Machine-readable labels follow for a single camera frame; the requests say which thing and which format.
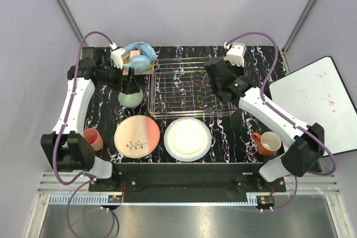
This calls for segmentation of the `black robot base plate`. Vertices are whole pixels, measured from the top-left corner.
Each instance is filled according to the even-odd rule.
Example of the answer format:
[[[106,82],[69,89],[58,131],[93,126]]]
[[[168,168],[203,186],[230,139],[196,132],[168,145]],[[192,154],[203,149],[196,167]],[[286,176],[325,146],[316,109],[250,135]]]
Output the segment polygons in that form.
[[[266,182],[261,163],[119,163],[109,179],[92,182],[91,192],[124,191],[124,202],[238,203],[248,193],[284,193],[279,176]]]

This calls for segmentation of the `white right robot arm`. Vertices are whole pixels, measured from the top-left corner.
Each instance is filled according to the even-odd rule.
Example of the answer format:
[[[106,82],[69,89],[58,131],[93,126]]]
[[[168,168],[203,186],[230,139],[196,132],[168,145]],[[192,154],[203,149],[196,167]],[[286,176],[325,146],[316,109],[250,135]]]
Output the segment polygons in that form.
[[[255,116],[287,146],[285,153],[266,162],[253,177],[257,190],[268,190],[280,177],[302,177],[324,155],[323,127],[318,123],[308,125],[283,110],[252,85],[242,68],[235,69],[222,58],[213,58],[205,63],[205,70],[220,100]]]

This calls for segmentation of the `white paper plate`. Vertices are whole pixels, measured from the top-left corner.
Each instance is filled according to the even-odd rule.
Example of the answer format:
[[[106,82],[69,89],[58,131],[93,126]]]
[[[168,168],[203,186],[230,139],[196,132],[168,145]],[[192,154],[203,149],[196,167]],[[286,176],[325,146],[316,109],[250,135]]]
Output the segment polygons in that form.
[[[163,140],[171,157],[181,162],[193,162],[209,151],[212,136],[201,120],[180,118],[167,127]]]

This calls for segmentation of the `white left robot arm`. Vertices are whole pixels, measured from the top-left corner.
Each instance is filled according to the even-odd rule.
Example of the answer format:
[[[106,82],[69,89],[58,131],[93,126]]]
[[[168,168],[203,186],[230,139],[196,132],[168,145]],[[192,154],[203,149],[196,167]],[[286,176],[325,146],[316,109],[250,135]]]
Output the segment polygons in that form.
[[[122,86],[123,64],[129,58],[129,51],[114,45],[111,49],[112,67],[99,67],[97,60],[78,59],[70,68],[59,119],[52,132],[41,137],[42,149],[61,184],[70,185],[73,180],[64,181],[60,172],[78,171],[81,176],[101,179],[101,185],[108,191],[120,186],[120,177],[113,173],[113,165],[98,158],[93,146],[84,138],[86,112],[96,85],[108,84],[117,89]]]

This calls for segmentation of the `green ceramic bowl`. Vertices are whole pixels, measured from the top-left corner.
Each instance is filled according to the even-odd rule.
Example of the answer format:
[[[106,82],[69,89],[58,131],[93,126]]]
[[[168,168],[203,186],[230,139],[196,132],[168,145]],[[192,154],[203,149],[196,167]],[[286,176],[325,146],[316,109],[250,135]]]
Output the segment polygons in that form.
[[[143,101],[143,97],[144,95],[141,89],[127,90],[121,88],[118,101],[123,107],[135,108]]]

